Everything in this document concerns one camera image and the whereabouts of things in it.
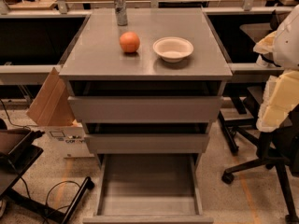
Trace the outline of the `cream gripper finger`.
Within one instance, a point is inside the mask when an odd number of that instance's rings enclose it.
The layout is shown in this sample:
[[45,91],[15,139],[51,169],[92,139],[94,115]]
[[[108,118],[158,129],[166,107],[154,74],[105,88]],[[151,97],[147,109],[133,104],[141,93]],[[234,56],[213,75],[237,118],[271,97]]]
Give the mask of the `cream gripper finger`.
[[256,127],[271,133],[299,105],[299,71],[287,70],[279,77],[270,76],[263,92]]
[[255,44],[253,50],[259,54],[267,54],[273,51],[276,31],[268,34],[258,43]]

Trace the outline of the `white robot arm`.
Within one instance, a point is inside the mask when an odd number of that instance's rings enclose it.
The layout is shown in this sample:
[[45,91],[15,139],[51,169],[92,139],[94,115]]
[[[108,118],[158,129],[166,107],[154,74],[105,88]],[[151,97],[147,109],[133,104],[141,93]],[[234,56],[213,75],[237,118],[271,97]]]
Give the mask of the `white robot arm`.
[[299,6],[264,39],[270,42],[269,38],[273,39],[274,64],[281,66],[284,72],[279,77],[271,76],[264,88],[256,126],[265,133],[277,129],[299,105]]

